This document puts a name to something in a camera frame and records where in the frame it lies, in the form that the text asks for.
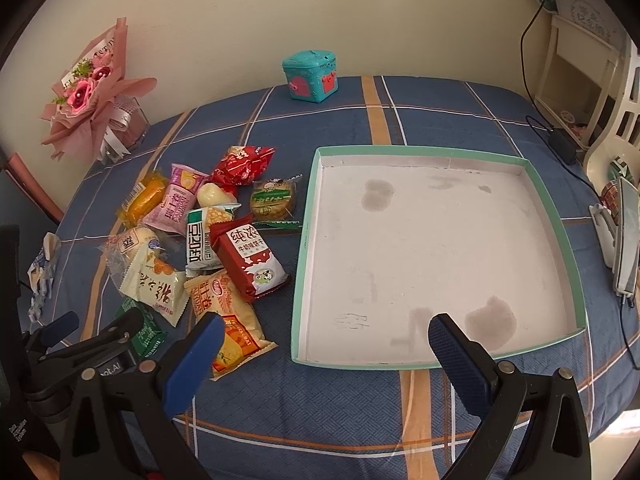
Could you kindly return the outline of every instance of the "flower bouquet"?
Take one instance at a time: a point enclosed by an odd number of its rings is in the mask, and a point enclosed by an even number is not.
[[[51,89],[56,98],[41,117],[50,121],[51,158],[70,153],[84,160],[107,162],[129,154],[148,129],[136,98],[155,88],[153,77],[124,79],[127,49],[126,18],[92,40],[71,70]]]

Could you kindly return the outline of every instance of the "tablecloth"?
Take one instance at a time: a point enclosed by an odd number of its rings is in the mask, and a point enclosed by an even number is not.
[[[639,375],[626,354],[610,270],[588,218],[595,196],[526,125],[525,115],[537,116],[535,110],[514,92],[459,80],[341,77],[339,86],[320,104],[292,100],[286,86],[276,86],[187,110],[152,126],[126,160],[110,167],[94,165],[58,229],[62,253],[43,322],[77,312],[81,327],[67,341],[73,343],[112,321],[122,298],[108,278],[99,247],[121,229],[114,211],[136,180],[153,168],[169,174],[171,163],[178,162],[210,171],[230,145],[274,146],[265,176],[304,176],[296,209],[302,219],[309,169],[319,146],[416,144],[522,156],[538,170],[563,219],[584,288],[588,328],[511,360],[524,372],[570,368],[590,436],[597,436],[631,400]],[[580,172],[577,166],[572,169]],[[243,204],[248,193],[241,192]],[[294,274],[300,235],[268,236],[267,243]],[[180,248],[170,261],[183,266],[184,259]],[[192,408],[175,419],[212,477],[442,476],[478,424],[443,371],[358,372],[294,364],[289,356],[292,295],[289,285],[255,303],[267,338],[279,346],[219,381],[205,381]],[[170,332],[160,354],[193,325],[190,311],[177,329],[157,318]],[[623,319],[632,349],[638,351],[638,314],[626,309]],[[526,425],[523,416],[494,471],[496,478],[508,470]],[[142,440],[135,429],[132,433],[137,442]],[[140,453],[152,462],[142,443]]]

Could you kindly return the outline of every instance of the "beige wall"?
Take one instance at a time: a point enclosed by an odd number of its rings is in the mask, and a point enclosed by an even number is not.
[[[185,108],[281,84],[280,61],[304,48],[337,54],[338,73],[463,78],[523,93],[518,41],[535,0],[47,0],[0,72],[0,143],[18,151],[66,207],[87,165],[49,160],[38,118],[49,86],[118,16],[129,22],[128,76],[152,75],[152,122]],[[530,32],[534,86],[548,16]]]

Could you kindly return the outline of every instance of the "metal screw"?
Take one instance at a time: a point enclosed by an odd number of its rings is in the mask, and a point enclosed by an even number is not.
[[[140,370],[143,374],[148,374],[149,372],[153,372],[156,369],[156,362],[152,359],[147,359],[146,361],[142,361],[138,365],[138,370]]]
[[[82,377],[82,380],[90,381],[95,377],[95,370],[93,368],[86,368],[85,370],[82,370],[82,374],[80,376]]]
[[[516,367],[511,361],[500,361],[498,369],[505,374],[513,374]]]
[[[574,375],[569,368],[558,368],[558,375],[563,379],[573,379]]]

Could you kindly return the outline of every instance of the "pink flower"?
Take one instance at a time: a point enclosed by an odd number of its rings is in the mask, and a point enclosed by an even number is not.
[[[111,68],[109,68],[108,66],[99,66],[91,74],[91,78],[96,81],[100,81],[100,79],[102,79],[103,77],[107,77],[110,73]]]
[[[84,111],[91,95],[94,93],[95,81],[93,79],[81,79],[75,84],[73,91],[69,92],[66,104],[71,107],[71,111],[79,114]]]
[[[94,58],[92,59],[94,68],[107,66],[111,62],[111,57],[113,57],[111,50],[105,50],[104,52],[99,52],[99,53],[96,52],[94,54]]]

